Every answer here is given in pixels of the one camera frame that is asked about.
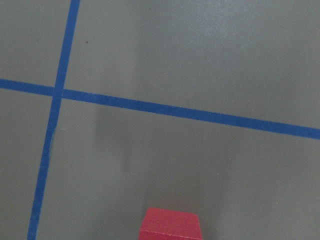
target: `cube's front face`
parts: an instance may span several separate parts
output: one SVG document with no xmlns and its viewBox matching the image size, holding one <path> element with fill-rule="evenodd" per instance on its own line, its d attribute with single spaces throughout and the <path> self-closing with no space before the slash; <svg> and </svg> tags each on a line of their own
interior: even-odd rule
<svg viewBox="0 0 320 240">
<path fill-rule="evenodd" d="M 139 240 L 202 240 L 199 218 L 193 213 L 148 208 Z"/>
</svg>

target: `floor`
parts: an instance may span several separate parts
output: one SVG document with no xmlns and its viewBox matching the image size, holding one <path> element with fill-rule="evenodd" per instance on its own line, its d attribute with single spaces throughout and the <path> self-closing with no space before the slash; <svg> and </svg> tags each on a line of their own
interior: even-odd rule
<svg viewBox="0 0 320 240">
<path fill-rule="evenodd" d="M 0 3 L 0 239 L 320 235 L 320 2 Z"/>
</svg>

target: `concrete floor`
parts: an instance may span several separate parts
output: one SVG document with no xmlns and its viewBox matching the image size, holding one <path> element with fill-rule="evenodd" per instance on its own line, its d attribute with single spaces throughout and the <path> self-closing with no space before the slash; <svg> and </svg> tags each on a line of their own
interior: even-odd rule
<svg viewBox="0 0 320 240">
<path fill-rule="evenodd" d="M 54 86 L 68 1 L 0 3 L 0 78 Z M 320 2 L 82 0 L 65 88 L 320 129 Z M 0 239 L 26 239 L 50 96 L 0 89 Z M 63 99 L 38 240 L 315 240 L 320 141 Z"/>
</svg>

